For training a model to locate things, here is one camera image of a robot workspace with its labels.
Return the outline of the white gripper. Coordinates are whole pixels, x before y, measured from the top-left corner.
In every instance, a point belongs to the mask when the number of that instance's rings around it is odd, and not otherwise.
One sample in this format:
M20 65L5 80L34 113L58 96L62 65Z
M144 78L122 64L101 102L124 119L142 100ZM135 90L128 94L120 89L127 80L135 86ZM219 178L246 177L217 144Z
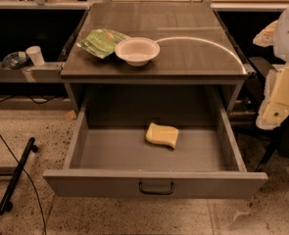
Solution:
M253 43L260 47L272 46L276 25L277 21L267 25L255 36ZM268 72L264 95L256 126L263 130L273 130L289 116L289 66Z

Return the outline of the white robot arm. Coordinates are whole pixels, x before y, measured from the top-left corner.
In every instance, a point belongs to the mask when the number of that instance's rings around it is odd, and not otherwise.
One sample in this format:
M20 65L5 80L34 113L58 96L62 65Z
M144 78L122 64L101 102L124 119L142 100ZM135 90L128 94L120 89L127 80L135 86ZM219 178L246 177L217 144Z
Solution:
M278 72L270 71L266 76L265 98L258 111L257 127L271 130L289 116L289 6L277 21L255 36L253 43L272 46L274 56L286 63Z

